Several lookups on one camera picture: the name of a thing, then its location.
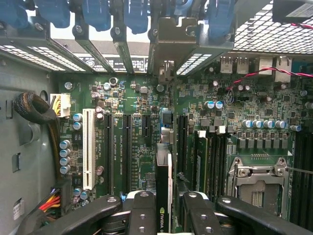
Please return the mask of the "dark RAM stick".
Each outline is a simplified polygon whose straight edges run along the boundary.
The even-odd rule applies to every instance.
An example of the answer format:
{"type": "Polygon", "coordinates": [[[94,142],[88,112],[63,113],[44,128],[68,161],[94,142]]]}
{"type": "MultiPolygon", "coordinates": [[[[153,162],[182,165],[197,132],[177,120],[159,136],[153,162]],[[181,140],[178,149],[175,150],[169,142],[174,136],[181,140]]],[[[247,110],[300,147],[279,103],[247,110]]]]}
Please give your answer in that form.
{"type": "Polygon", "coordinates": [[[196,132],[196,191],[206,193],[207,180],[207,147],[206,131],[196,132]]]}

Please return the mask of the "black RAM slot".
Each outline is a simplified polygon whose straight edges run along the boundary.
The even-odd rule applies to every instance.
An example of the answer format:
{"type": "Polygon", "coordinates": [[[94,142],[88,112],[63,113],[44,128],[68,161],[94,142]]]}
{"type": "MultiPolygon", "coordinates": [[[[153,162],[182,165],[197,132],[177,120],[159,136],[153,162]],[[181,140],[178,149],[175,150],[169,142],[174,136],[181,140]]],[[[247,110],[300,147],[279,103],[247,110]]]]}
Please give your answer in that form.
{"type": "Polygon", "coordinates": [[[224,194],[224,168],[226,160],[226,127],[218,126],[214,133],[210,133],[210,152],[209,152],[209,181],[208,195],[212,201],[224,194]]]}

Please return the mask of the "green motherboard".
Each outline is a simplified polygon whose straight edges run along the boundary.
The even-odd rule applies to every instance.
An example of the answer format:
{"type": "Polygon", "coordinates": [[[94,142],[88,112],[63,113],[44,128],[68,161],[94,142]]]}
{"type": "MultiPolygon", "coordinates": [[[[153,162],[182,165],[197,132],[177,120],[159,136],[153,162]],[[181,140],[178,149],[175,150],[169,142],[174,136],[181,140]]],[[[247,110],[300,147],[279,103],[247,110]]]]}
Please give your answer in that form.
{"type": "MultiPolygon", "coordinates": [[[[210,133],[226,127],[225,182],[229,161],[248,156],[252,163],[271,163],[283,156],[287,167],[313,171],[313,63],[258,69],[237,58],[222,59],[190,76],[178,76],[179,114],[188,116],[185,186],[196,191],[196,132],[206,131],[209,181],[210,133]]],[[[161,94],[158,78],[149,75],[62,75],[62,94],[70,95],[70,117],[60,122],[61,170],[72,181],[72,209],[108,193],[104,115],[113,116],[113,192],[121,198],[135,190],[156,192],[156,143],[161,94]],[[95,110],[95,186],[83,190],[83,109],[95,110]],[[122,192],[123,115],[132,115],[131,191],[122,192]],[[142,137],[142,116],[151,116],[151,135],[142,137]]],[[[289,172],[288,221],[313,232],[313,175],[289,172]]],[[[176,203],[172,229],[180,228],[176,203]]]]}

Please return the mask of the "long black expansion slot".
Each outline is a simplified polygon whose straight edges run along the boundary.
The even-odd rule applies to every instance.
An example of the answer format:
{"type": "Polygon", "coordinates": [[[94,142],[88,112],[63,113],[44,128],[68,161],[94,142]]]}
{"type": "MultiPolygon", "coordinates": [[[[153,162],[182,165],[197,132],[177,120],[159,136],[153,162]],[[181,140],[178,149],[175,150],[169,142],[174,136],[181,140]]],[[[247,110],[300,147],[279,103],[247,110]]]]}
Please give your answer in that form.
{"type": "Polygon", "coordinates": [[[132,115],[123,115],[122,127],[122,192],[131,191],[132,171],[132,115]]]}
{"type": "Polygon", "coordinates": [[[187,162],[188,116],[178,116],[177,171],[185,174],[187,162]]]}
{"type": "Polygon", "coordinates": [[[113,192],[113,116],[112,114],[104,115],[104,144],[105,144],[105,156],[107,160],[106,165],[106,177],[107,177],[107,186],[108,193],[114,194],[113,192]]]}

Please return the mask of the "white expansion slot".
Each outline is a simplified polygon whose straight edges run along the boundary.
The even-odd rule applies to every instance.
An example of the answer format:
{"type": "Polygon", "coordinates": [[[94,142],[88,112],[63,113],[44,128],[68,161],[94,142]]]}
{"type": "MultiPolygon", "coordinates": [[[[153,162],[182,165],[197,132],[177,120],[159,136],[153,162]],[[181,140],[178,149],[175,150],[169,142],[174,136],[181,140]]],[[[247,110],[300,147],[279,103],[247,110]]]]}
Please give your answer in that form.
{"type": "Polygon", "coordinates": [[[83,109],[83,190],[95,186],[95,110],[83,109]]]}

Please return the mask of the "short black expansion slot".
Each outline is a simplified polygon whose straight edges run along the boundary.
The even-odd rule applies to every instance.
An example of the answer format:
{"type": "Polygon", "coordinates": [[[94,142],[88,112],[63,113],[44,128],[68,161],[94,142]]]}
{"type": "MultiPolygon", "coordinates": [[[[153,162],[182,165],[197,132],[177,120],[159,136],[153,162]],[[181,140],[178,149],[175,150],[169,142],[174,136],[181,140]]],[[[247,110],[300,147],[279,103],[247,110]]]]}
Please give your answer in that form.
{"type": "Polygon", "coordinates": [[[151,135],[151,116],[142,116],[142,137],[149,138],[151,135]]]}

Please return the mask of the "metal socket locking lever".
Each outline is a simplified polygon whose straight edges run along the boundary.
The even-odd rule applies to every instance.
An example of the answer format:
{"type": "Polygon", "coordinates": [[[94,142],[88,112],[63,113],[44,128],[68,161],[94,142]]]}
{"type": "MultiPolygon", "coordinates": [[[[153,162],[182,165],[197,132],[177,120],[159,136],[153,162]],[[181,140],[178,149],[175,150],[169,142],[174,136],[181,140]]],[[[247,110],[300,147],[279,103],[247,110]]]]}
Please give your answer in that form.
{"type": "Polygon", "coordinates": [[[294,168],[294,167],[285,167],[285,169],[313,175],[313,171],[309,171],[309,170],[304,170],[304,169],[299,169],[299,168],[294,168]]]}

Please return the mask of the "white power connector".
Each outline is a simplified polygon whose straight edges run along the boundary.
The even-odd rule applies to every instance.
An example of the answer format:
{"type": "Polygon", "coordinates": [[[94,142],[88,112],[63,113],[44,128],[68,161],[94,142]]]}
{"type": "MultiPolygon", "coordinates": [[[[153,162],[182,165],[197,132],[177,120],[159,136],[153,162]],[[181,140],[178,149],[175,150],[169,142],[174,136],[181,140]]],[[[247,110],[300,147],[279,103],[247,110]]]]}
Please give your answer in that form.
{"type": "Polygon", "coordinates": [[[58,118],[67,118],[70,116],[70,95],[68,94],[50,94],[50,106],[58,118]]]}

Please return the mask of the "black open PC case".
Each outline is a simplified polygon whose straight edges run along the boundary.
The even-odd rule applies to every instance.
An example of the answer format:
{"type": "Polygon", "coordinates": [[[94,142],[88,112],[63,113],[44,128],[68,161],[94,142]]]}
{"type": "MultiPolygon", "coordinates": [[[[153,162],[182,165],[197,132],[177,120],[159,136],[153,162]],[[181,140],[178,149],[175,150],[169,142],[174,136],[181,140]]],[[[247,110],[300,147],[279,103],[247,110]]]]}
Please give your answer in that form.
{"type": "MultiPolygon", "coordinates": [[[[29,235],[56,221],[36,206],[59,180],[72,184],[60,163],[67,117],[50,106],[50,94],[61,94],[60,77],[158,78],[150,56],[162,17],[197,21],[197,44],[177,77],[222,59],[258,69],[313,63],[313,0],[0,0],[0,235],[29,235]]],[[[92,235],[126,235],[135,194],[144,191],[156,210],[156,192],[118,196],[122,215],[92,235]]]]}

